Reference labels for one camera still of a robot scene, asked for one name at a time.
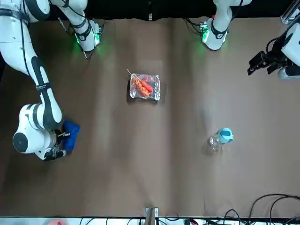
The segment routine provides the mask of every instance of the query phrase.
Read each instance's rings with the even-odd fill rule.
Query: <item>blue towel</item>
[[[68,120],[65,120],[64,123],[62,124],[62,128],[65,132],[68,131],[71,133],[71,136],[69,138],[63,140],[63,143],[62,143],[63,149],[71,152],[73,150],[73,148],[75,147],[75,142],[76,142],[77,134],[80,130],[80,126],[78,126]]]

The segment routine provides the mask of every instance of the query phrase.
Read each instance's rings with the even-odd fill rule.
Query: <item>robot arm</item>
[[[231,6],[244,6],[252,0],[213,0],[217,11],[214,18],[207,21],[208,31],[202,41],[212,50],[218,50],[225,42],[230,21],[234,18]]]
[[[267,44],[266,52],[260,51],[249,62],[248,75],[256,70],[267,68],[268,74],[279,69],[278,75],[282,79],[300,78],[300,16],[298,16],[281,36],[274,38]],[[274,41],[269,51],[269,44]]]
[[[61,122],[62,113],[55,100],[50,82],[41,60],[33,50],[26,23],[47,15],[49,3],[37,11],[37,4],[32,7],[32,1],[17,4],[0,5],[0,30],[6,32],[0,35],[0,52],[4,61],[12,68],[29,75],[36,85],[41,103],[25,105],[19,114],[19,126],[13,138],[14,147],[21,153],[36,153],[41,159],[48,157],[56,144],[56,134],[53,131]]]
[[[76,33],[79,45],[85,52],[90,52],[99,44],[100,27],[85,16],[87,0],[51,0],[69,19]]]

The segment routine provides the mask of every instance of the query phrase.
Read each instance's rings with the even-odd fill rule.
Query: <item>cable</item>
[[[197,221],[195,221],[193,218],[186,218],[192,225],[199,225]]]
[[[203,224],[203,225],[215,225],[215,223],[220,222],[222,219],[219,219],[219,220],[217,220],[217,221],[212,221],[212,220],[206,219],[206,220],[205,220],[206,223]]]
[[[169,220],[169,221],[177,221],[177,220],[180,220],[180,218],[177,216],[177,218],[176,219],[170,219],[170,218],[165,218],[166,220]]]
[[[296,199],[299,199],[299,200],[300,200],[300,196],[297,196],[297,195],[286,195],[286,194],[268,194],[268,195],[263,195],[263,196],[257,198],[257,199],[253,202],[253,204],[252,204],[252,206],[251,206],[250,213],[249,213],[248,222],[250,222],[250,219],[251,219],[251,216],[252,216],[252,212],[253,212],[253,208],[254,208],[255,204],[256,204],[259,200],[261,200],[261,199],[263,199],[263,198],[265,198],[265,197],[270,197],[270,196],[293,197],[293,198],[296,198]]]
[[[28,73],[28,76],[31,77],[29,70],[28,70],[28,66],[27,66],[27,62],[26,62],[26,56],[25,56],[25,44],[24,44],[24,32],[23,32],[23,19],[20,19],[20,24],[21,24],[21,36],[22,36],[22,51],[23,51],[23,58],[24,58],[24,63],[25,63],[25,67],[26,67],[26,71]]]
[[[23,10],[24,10],[24,13],[26,14],[26,10],[25,10],[25,1],[23,0]]]
[[[90,219],[85,225],[88,225],[92,220],[94,220],[95,218]]]
[[[244,0],[240,0],[239,7],[238,7],[238,9],[236,10],[235,14],[233,15],[231,21],[239,14],[240,8],[241,8],[241,6],[242,6],[242,4],[243,4],[243,1],[244,1]]]
[[[102,23],[102,32],[101,32],[101,34],[103,34],[103,31],[104,31],[104,25],[105,25],[105,19],[103,20],[103,23]]]
[[[77,14],[77,15],[83,17],[83,18],[86,18],[86,16],[83,16],[83,15],[79,14],[78,12],[76,12],[75,10],[73,10],[69,5],[68,5],[68,7],[69,7],[75,14]]]
[[[194,26],[194,25],[192,25],[191,23],[191,26],[192,26],[192,28],[196,31],[196,32],[194,32],[193,30],[191,30],[191,28],[189,27],[189,25],[188,25],[188,21],[187,20],[185,20],[185,19],[183,19],[184,20],[184,22],[186,23],[186,26],[187,26],[187,28],[188,28],[188,30],[191,32],[191,33],[193,33],[193,34],[195,34],[195,35],[200,35],[200,31],[199,30],[197,30],[197,28]]]
[[[130,220],[128,220],[128,222],[127,222],[127,225],[129,224],[129,222],[131,221],[131,220],[133,220],[134,218],[131,218]]]
[[[96,48],[95,33],[94,33],[94,30],[93,30],[92,27],[91,27],[91,30],[92,30],[93,35],[94,35],[94,48],[93,48],[92,53],[90,54],[90,56],[88,58],[86,58],[87,60],[89,60],[92,57],[92,55],[94,54],[95,48]]]
[[[189,18],[184,18],[183,20],[186,20],[188,23],[190,23],[193,26],[200,27],[200,24],[192,22]]]
[[[291,219],[289,219],[286,224],[290,224],[290,222],[292,222],[294,219],[297,219],[297,218],[300,218],[300,216],[296,216],[296,217],[293,217]]]
[[[227,214],[230,213],[231,211],[233,211],[238,216],[238,221],[239,221],[239,225],[240,225],[240,223],[241,223],[240,216],[239,216],[238,212],[234,209],[230,209],[225,213],[224,218],[223,218],[223,225],[225,224],[225,218],[226,218]]]
[[[266,52],[269,53],[269,45],[273,42],[273,41],[276,41],[279,37],[276,37],[276,38],[273,38],[271,41],[269,41],[267,43],[267,47],[266,47]]]
[[[273,202],[273,204],[272,204],[272,206],[271,206],[271,208],[270,208],[270,225],[271,225],[271,220],[272,220],[272,210],[273,210],[273,207],[274,207],[275,203],[278,202],[278,201],[280,201],[280,200],[282,200],[282,199],[287,199],[287,198],[292,198],[292,199],[296,199],[296,200],[299,200],[299,201],[300,201],[300,198],[295,197],[295,196],[284,196],[284,197],[280,197],[280,198],[276,199],[276,200]]]

